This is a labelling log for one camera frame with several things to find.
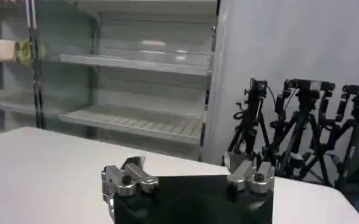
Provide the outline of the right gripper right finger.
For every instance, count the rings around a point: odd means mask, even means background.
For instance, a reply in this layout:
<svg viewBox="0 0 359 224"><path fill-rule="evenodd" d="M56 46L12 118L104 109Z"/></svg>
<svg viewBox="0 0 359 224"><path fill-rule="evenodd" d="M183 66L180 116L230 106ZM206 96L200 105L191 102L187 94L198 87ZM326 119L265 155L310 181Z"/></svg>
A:
<svg viewBox="0 0 359 224"><path fill-rule="evenodd" d="M270 162L261 162L260 167L252 161L244 160L238 168L227 176L227 181L237 192L249 189L255 194L267 194L274 190L275 168Z"/></svg>

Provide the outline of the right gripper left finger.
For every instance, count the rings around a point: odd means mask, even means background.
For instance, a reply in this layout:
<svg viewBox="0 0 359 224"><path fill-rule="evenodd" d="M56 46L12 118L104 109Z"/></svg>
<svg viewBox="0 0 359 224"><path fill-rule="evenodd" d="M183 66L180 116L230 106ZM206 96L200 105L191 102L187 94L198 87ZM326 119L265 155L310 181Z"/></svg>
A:
<svg viewBox="0 0 359 224"><path fill-rule="evenodd" d="M138 191L152 194L158 188L158 177L144 170L144 161L144 156L131 156L119 167L105 166L101 171L102 199L132 197Z"/></svg>

